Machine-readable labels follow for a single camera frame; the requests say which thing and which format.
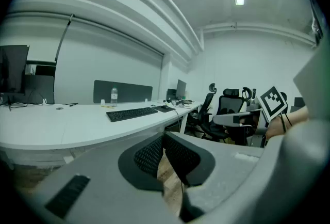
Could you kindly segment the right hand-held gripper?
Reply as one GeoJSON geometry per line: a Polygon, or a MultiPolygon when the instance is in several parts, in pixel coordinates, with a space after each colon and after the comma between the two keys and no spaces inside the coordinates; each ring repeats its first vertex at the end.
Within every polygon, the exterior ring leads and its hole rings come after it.
{"type": "Polygon", "coordinates": [[[212,120],[216,125],[222,126],[249,126],[245,123],[246,118],[252,115],[258,116],[253,135],[247,137],[247,145],[263,148],[270,122],[281,115],[286,108],[286,97],[283,97],[283,94],[275,86],[272,86],[262,95],[250,100],[246,108],[248,112],[216,115],[212,120]]]}

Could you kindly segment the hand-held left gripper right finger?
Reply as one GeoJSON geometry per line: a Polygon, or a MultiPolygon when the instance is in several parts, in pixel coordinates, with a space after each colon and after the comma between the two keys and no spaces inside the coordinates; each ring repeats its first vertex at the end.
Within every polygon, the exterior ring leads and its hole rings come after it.
{"type": "Polygon", "coordinates": [[[166,156],[184,187],[179,217],[190,222],[218,207],[249,176],[263,149],[167,132],[166,156]]]}

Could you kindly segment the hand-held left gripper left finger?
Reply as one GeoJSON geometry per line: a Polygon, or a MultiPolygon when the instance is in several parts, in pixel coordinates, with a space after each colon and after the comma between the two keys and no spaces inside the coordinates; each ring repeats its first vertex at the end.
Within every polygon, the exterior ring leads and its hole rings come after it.
{"type": "Polygon", "coordinates": [[[30,201],[46,223],[181,223],[157,179],[162,135],[97,147],[56,170],[30,201]]]}

